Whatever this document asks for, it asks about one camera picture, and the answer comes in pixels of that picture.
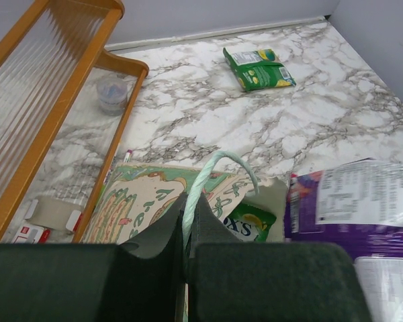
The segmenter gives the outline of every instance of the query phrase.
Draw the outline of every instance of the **marker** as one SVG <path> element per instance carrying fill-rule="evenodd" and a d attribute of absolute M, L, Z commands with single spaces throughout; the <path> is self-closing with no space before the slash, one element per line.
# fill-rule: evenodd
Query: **marker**
<path fill-rule="evenodd" d="M 124 162 L 130 161 L 132 154 L 133 154 L 133 151 L 127 150 L 126 155 L 124 156 Z"/>

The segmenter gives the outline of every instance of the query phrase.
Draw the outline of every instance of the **green snack packet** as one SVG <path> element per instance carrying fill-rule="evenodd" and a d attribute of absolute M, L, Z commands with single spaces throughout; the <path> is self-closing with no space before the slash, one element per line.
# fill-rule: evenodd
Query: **green snack packet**
<path fill-rule="evenodd" d="M 240 203 L 223 223 L 244 242 L 265 242 L 275 221 L 274 214 Z"/>
<path fill-rule="evenodd" d="M 224 48 L 222 52 L 240 85 L 246 91 L 296 85 L 295 80 L 287 68 L 280 63 L 272 49 L 230 54 Z"/>

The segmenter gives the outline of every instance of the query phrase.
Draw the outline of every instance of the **marble countertop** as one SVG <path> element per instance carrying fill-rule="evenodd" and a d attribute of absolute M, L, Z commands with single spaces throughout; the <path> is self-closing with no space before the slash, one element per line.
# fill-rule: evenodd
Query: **marble countertop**
<path fill-rule="evenodd" d="M 231 52 L 272 48 L 297 86 L 243 92 L 225 63 L 223 47 Z M 123 56 L 150 66 L 120 146 L 120 155 L 132 149 L 135 161 L 202 167 L 212 152 L 229 150 L 256 172 L 282 178 L 291 171 L 304 174 L 367 157 L 403 163 L 403 103 L 328 22 Z M 76 105 L 95 104 L 95 80 L 107 72 L 96 73 L 81 94 L 91 101 L 79 97 Z M 130 85 L 134 81 L 125 79 Z M 75 199 L 56 192 L 69 176 L 84 173 L 72 193 L 86 202 L 107 150 L 104 142 L 90 143 L 90 133 L 101 139 L 116 124 L 115 119 L 92 126 L 66 120 L 59 144 L 52 145 L 3 240 L 13 236 L 35 194 L 54 191 L 62 199 Z M 84 147 L 77 160 L 71 159 L 69 144 Z M 218 170 L 239 169 L 223 160 Z"/>

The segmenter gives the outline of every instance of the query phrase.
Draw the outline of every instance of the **black object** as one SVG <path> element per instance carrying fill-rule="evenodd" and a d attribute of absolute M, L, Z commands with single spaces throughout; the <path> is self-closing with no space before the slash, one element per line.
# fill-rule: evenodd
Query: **black object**
<path fill-rule="evenodd" d="M 371 321 L 351 259 L 331 244 L 236 239 L 202 195 L 182 247 L 182 194 L 117 245 L 0 245 L 0 321 Z"/>

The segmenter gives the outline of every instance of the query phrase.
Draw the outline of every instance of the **wooden frame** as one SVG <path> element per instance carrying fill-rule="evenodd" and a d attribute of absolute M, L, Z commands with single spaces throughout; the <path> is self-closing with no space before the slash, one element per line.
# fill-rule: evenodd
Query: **wooden frame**
<path fill-rule="evenodd" d="M 97 182 L 95 183 L 85 207 L 83 218 L 75 234 L 74 241 L 78 242 L 80 240 L 91 218 L 95 203 L 100 193 L 102 182 L 114 157 L 120 138 L 131 114 L 131 110 L 142 86 L 142 82 L 149 71 L 148 66 L 141 61 L 118 57 L 103 49 L 118 20 L 121 19 L 124 14 L 124 6 L 120 0 L 77 1 L 106 8 L 108 9 L 108 13 L 97 33 L 88 44 L 84 54 L 78 61 L 70 79 L 67 81 L 62 92 L 58 96 L 56 103 L 52 107 L 42 127 L 34 138 L 34 141 L 30 145 L 26 155 L 19 164 L 16 173 L 12 176 L 10 183 L 0 197 L 0 240 L 30 186 L 34 175 L 37 173 L 49 147 L 54 141 L 67 113 L 81 90 L 81 87 L 87 79 L 89 72 L 94 66 L 96 66 L 103 69 L 130 74 L 138 77 L 138 80 L 136 81 L 136 85 L 130 95 L 127 110 L 124 112 L 118 125 L 100 174 L 97 177 Z M 12 53 L 28 30 L 34 25 L 47 7 L 48 3 L 49 0 L 35 0 L 32 6 L 22 15 L 19 21 L 2 39 L 0 42 L 0 66 Z"/>

